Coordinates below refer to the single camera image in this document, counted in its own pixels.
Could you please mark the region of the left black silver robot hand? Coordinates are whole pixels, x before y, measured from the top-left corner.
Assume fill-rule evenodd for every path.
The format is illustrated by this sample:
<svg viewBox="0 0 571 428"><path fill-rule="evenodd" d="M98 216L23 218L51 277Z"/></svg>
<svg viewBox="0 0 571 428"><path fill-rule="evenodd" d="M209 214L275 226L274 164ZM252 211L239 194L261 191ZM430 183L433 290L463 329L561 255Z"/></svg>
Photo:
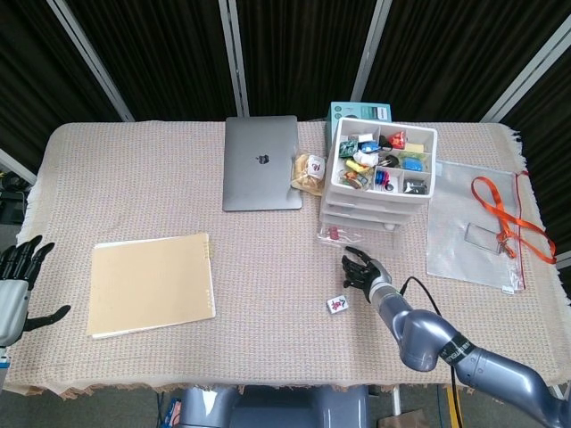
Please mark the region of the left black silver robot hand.
<svg viewBox="0 0 571 428"><path fill-rule="evenodd" d="M29 301L42 264L53 250L54 243L41 248L42 235L20 245L11 245L1 252L1 348L7 349L24 333L62 320L71 309L63 305L53 314L29 317Z"/></svg>

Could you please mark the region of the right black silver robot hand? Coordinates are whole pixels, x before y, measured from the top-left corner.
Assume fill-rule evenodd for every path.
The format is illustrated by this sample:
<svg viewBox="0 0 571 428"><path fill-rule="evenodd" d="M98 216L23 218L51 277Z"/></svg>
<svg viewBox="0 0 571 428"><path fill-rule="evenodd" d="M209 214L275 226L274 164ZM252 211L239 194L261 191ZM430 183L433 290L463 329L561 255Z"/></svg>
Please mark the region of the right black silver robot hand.
<svg viewBox="0 0 571 428"><path fill-rule="evenodd" d="M344 288L361 290L370 303L376 286L393 284L392 277L379 260L371 258L366 252L355 247L345 246L344 249L360 259L360 262L356 262L347 255L342 256Z"/></svg>

